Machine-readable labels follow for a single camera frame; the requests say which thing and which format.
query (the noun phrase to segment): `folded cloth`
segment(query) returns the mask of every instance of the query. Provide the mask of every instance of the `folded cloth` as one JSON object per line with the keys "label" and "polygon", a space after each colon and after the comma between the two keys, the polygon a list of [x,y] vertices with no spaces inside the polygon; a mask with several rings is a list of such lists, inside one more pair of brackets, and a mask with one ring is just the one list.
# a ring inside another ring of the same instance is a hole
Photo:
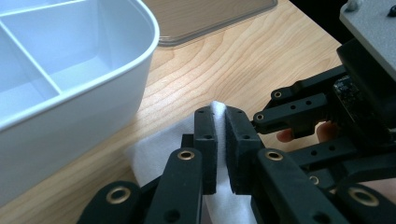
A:
{"label": "folded cloth", "polygon": [[[250,196],[234,195],[225,161],[225,110],[226,105],[213,102],[211,105],[216,134],[218,137],[217,193],[205,195],[202,223],[257,223],[251,207]],[[183,133],[193,133],[193,114],[180,122],[138,141],[126,150],[131,167],[140,186],[163,173],[169,155],[180,148]]]}

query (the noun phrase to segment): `human hand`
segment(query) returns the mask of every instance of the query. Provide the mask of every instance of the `human hand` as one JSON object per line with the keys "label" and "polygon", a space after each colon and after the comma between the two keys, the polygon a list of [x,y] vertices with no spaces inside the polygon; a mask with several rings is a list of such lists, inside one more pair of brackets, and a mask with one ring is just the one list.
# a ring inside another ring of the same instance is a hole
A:
{"label": "human hand", "polygon": [[[317,136],[319,142],[326,142],[334,139],[338,134],[338,126],[330,121],[324,122],[317,127]],[[280,131],[276,134],[277,140],[288,143],[293,140],[291,129]]]}

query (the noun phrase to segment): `plastic tray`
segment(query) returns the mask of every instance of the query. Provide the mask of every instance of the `plastic tray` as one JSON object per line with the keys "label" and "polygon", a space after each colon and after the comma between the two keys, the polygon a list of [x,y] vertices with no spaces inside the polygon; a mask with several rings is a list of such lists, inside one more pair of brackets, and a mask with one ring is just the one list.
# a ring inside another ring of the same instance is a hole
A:
{"label": "plastic tray", "polygon": [[131,120],[158,40],[139,0],[0,0],[0,205]]}

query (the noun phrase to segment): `gray panel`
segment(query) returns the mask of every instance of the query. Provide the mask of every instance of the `gray panel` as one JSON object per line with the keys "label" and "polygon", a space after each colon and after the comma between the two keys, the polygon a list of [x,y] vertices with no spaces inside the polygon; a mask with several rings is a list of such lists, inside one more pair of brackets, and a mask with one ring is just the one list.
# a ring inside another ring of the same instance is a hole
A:
{"label": "gray panel", "polygon": [[396,17],[389,17],[394,0],[349,0],[341,8],[346,28],[396,80]]}

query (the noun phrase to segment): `light wood tabletop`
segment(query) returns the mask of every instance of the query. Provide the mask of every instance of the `light wood tabletop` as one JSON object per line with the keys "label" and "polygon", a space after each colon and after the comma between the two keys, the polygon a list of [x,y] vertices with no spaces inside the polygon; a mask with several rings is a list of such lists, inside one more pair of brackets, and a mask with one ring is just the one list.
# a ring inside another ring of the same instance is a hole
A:
{"label": "light wood tabletop", "polygon": [[[134,119],[1,207],[0,223],[76,223],[101,187],[134,180],[123,154],[130,145],[215,100],[244,110],[251,119],[268,103],[272,90],[339,65],[339,46],[291,2],[279,0],[270,11],[184,46],[157,48]],[[262,140],[284,150],[317,141],[312,136],[282,144],[273,134]]]}

